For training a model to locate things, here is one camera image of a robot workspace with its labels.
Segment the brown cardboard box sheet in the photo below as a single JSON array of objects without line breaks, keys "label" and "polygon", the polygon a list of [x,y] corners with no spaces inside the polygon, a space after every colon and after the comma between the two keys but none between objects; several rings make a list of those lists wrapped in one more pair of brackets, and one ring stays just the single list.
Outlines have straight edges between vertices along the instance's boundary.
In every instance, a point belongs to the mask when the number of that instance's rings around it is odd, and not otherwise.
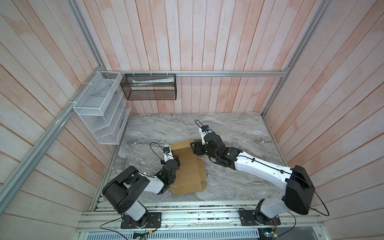
[{"label": "brown cardboard box sheet", "polygon": [[179,157],[180,168],[176,171],[176,180],[171,185],[171,192],[175,195],[185,195],[202,192],[207,187],[207,173],[202,156],[194,154],[189,140],[170,144],[174,156]]}]

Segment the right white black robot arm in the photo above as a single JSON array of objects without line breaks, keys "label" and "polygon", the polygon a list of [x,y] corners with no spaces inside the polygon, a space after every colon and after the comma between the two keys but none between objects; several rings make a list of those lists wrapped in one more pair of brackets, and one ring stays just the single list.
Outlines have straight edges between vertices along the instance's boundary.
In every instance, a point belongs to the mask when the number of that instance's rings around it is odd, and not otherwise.
[{"label": "right white black robot arm", "polygon": [[259,223],[289,211],[299,215],[309,213],[316,189],[303,167],[279,166],[238,148],[227,147],[214,132],[201,133],[201,137],[201,141],[191,144],[194,154],[206,155],[217,165],[262,178],[284,191],[275,198],[258,202],[254,216]]}]

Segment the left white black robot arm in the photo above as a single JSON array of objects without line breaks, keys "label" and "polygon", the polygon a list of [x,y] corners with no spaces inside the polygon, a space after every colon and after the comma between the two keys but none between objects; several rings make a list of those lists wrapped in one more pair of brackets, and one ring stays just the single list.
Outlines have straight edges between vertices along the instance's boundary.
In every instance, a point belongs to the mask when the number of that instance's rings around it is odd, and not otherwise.
[{"label": "left white black robot arm", "polygon": [[145,223],[148,211],[138,198],[143,192],[157,195],[166,192],[175,182],[179,167],[180,161],[168,160],[156,175],[149,176],[130,166],[109,181],[104,186],[102,194],[119,214],[128,216],[138,223]]}]

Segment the paper sheet in basket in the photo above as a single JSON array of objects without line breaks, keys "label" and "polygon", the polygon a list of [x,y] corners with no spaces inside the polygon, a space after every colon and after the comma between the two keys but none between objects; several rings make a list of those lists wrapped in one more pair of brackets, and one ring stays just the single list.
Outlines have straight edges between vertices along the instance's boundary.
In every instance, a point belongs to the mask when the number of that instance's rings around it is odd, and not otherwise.
[{"label": "paper sheet in basket", "polygon": [[168,86],[175,82],[174,77],[163,79],[148,79],[148,80],[132,80],[133,87],[145,87],[145,86]]}]

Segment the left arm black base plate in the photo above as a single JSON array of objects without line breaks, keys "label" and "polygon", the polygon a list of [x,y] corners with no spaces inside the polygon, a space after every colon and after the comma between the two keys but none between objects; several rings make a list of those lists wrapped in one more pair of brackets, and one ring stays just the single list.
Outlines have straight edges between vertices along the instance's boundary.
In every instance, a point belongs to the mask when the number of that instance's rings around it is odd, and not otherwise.
[{"label": "left arm black base plate", "polygon": [[121,229],[158,229],[161,227],[161,221],[161,212],[147,212],[137,221],[127,214],[122,214]]}]

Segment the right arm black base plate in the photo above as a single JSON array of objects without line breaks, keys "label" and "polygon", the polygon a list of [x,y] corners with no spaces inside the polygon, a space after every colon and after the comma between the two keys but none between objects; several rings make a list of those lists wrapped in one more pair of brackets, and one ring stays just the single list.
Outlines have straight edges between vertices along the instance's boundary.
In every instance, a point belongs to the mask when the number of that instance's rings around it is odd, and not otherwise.
[{"label": "right arm black base plate", "polygon": [[256,213],[255,210],[238,209],[242,226],[279,226],[281,220],[278,216],[268,218],[262,213]]}]

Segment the aluminium frame rail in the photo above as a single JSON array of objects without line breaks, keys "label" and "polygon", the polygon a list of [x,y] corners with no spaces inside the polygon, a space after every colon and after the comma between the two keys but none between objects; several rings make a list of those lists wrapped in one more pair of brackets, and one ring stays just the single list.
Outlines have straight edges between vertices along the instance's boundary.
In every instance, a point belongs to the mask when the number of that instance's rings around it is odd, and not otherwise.
[{"label": "aluminium frame rail", "polygon": [[285,77],[288,71],[118,71],[123,74],[174,74],[177,77]]}]

